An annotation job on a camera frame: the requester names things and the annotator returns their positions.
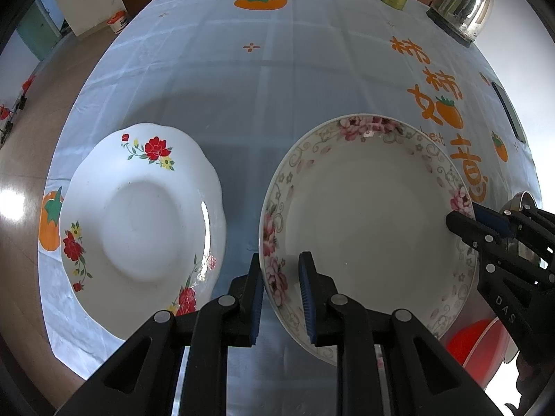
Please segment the white plate pink floral rim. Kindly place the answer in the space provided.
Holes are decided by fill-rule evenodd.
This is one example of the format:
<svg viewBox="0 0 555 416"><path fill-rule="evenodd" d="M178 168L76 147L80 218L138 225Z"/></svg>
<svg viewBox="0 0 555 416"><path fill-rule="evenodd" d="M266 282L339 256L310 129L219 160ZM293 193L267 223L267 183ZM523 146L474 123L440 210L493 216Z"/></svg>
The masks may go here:
<svg viewBox="0 0 555 416"><path fill-rule="evenodd" d="M478 258L447 228L472 217L462 176L427 135L380 115L344 115L304 134L272 177L259 219L259 255L283 328L312 356L298 279L309 252L338 291L381 313L404 308L442 337L469 296Z"/></svg>

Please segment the persimmon print tablecloth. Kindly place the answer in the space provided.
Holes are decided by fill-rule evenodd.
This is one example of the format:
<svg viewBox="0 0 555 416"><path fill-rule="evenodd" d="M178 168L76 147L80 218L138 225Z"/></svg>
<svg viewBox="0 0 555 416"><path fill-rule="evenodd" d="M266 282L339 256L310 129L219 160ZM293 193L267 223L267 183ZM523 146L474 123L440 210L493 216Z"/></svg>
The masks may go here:
<svg viewBox="0 0 555 416"><path fill-rule="evenodd" d="M258 248L263 196L283 154L328 118L374 113L400 118L455 150L459 134L423 118L432 74L457 83L471 154L455 156L491 208L540 192L535 156L516 139L495 92L512 102L527 86L505 77L513 46L495 31L501 6L464 47L423 4L381 0L153 0L110 45L86 79L61 132L47 176L69 187L75 169L113 131L139 122L192 136L217 172L227 220L222 293Z"/></svg>

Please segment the green door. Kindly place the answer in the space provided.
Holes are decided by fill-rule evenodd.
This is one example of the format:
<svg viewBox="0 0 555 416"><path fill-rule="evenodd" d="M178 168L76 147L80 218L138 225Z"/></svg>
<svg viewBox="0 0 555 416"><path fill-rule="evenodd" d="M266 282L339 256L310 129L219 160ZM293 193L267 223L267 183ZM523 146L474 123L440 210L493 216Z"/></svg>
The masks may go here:
<svg viewBox="0 0 555 416"><path fill-rule="evenodd" d="M61 39L59 29L41 0L36 0L29 7L19 21L16 30L38 61L44 61Z"/></svg>

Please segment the stainless steel electric kettle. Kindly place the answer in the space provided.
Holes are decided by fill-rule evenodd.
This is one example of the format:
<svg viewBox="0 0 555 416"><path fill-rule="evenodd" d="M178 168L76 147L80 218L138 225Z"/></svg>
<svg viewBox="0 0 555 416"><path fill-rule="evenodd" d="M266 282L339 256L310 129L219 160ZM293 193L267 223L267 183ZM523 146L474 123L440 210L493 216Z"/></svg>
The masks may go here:
<svg viewBox="0 0 555 416"><path fill-rule="evenodd" d="M426 15L458 43L469 47L483 31L494 0L433 0Z"/></svg>

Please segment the black smartphone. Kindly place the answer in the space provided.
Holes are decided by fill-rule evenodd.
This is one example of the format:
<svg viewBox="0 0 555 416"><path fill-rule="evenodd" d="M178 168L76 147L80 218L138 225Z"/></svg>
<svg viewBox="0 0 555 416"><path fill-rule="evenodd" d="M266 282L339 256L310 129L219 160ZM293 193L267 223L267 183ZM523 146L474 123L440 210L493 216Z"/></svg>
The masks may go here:
<svg viewBox="0 0 555 416"><path fill-rule="evenodd" d="M515 111L515 108L507 94L507 92L505 91L505 89L498 83L493 82L492 86L499 98L499 100L501 101L501 104L503 106L503 109L507 115L507 118L510 122L510 125L513 129L514 132L514 136L516 139L518 139L518 141L522 144L526 144L527 143L527 138L526 138L526 134L525 131L523 130L522 124L520 122L520 119L518 117L518 113Z"/></svg>

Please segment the red folding chair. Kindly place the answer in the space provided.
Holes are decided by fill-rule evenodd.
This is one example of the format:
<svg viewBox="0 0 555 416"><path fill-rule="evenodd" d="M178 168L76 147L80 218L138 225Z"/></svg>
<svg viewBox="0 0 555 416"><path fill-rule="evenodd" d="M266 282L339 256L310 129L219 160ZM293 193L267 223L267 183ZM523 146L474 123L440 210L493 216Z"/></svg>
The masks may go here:
<svg viewBox="0 0 555 416"><path fill-rule="evenodd" d="M32 74L25 81L25 83L22 84L21 92L11 107L5 106L4 104L1 105L1 145L5 144L8 135L13 129L13 119L15 115L25 108L27 102L26 94L28 93L28 90L33 84L35 78L36 75Z"/></svg>

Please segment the red plastic bowl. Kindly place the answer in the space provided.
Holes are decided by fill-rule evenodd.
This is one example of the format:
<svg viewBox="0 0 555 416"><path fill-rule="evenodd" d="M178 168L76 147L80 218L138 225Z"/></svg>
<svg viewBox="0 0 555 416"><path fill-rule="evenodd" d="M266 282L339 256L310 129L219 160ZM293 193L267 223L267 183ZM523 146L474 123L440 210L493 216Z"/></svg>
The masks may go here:
<svg viewBox="0 0 555 416"><path fill-rule="evenodd" d="M498 318L482 319L460 330L447 350L483 389L503 363L510 335Z"/></svg>

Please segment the white red plastic bucket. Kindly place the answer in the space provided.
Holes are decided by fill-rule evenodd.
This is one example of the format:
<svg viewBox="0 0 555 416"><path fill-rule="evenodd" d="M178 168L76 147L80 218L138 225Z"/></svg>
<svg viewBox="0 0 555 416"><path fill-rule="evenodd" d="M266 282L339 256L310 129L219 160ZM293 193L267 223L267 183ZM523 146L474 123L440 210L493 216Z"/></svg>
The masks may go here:
<svg viewBox="0 0 555 416"><path fill-rule="evenodd" d="M115 34L119 34L123 31L128 23L129 16L125 10L116 12L106 21L106 25L108 25Z"/></svg>

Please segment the white plate red flowers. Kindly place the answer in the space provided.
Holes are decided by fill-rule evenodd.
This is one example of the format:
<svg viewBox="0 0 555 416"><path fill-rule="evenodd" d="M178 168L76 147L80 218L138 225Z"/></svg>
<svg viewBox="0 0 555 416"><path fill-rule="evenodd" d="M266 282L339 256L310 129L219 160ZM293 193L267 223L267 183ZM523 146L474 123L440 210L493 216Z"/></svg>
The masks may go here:
<svg viewBox="0 0 555 416"><path fill-rule="evenodd" d="M141 123L77 167L59 219L61 258L85 312L119 339L160 310L207 303L227 226L217 173L178 129Z"/></svg>

